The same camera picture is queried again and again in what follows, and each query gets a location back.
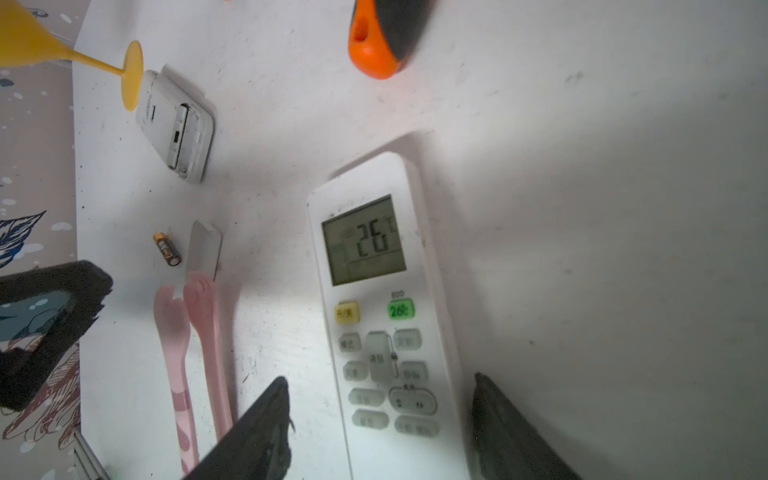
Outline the white battery cover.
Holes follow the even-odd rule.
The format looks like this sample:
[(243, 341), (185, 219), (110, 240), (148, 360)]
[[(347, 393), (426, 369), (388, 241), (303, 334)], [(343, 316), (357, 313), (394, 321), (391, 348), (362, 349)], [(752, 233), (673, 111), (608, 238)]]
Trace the white battery cover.
[(192, 273), (203, 273), (211, 280), (216, 278), (222, 234), (212, 224), (195, 220), (191, 227), (190, 241), (187, 249), (185, 276)]

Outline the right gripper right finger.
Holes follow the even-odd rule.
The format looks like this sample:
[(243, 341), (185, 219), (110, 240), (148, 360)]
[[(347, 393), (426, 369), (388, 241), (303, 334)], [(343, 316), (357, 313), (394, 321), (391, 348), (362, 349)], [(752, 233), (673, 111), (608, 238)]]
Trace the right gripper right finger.
[(579, 477), (492, 379), (482, 373), (475, 375), (472, 431), (485, 479)]

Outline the black gold AAA battery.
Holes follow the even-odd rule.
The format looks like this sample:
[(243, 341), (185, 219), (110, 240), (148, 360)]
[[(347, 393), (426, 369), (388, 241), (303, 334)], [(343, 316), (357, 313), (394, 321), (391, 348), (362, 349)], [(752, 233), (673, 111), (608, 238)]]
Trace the black gold AAA battery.
[(168, 235), (158, 232), (153, 235), (153, 240), (167, 265), (177, 267), (181, 264), (182, 258)]

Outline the orange black screwdriver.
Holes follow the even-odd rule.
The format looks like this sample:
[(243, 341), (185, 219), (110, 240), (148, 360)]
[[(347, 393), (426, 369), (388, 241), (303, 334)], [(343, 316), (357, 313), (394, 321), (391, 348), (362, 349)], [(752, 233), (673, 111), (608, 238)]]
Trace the orange black screwdriver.
[(427, 0), (359, 0), (353, 7), (347, 49), (363, 74), (386, 80), (404, 68), (434, 6)]

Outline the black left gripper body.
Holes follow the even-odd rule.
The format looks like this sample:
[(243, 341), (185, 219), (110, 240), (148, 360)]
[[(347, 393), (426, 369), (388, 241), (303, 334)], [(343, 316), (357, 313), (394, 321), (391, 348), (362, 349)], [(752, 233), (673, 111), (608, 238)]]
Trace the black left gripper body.
[(31, 338), (33, 347), (1, 351), (1, 406), (22, 411), (64, 354), (96, 321), (113, 279), (75, 261), (1, 278), (1, 340)]

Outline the white remote control with buttons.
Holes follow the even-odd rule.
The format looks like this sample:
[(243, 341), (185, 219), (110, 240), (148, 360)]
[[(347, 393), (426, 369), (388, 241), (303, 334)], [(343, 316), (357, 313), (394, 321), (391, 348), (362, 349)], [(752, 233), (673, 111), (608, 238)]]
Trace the white remote control with buttons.
[(469, 408), (416, 166), (393, 152), (307, 201), (354, 479), (468, 479)]

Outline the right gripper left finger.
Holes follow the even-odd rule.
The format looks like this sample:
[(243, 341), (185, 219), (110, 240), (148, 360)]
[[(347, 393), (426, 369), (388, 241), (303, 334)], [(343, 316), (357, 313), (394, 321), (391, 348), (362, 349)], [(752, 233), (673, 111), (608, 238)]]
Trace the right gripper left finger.
[(289, 384), (279, 376), (186, 477), (281, 480), (291, 464), (290, 425)]

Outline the white AC remote with display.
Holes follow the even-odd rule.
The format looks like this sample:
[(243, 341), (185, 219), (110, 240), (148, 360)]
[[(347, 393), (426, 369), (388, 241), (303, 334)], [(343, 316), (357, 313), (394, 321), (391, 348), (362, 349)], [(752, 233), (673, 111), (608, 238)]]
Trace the white AC remote with display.
[(163, 164), (189, 184), (202, 182), (214, 133), (213, 116), (168, 76), (142, 75), (136, 121)]

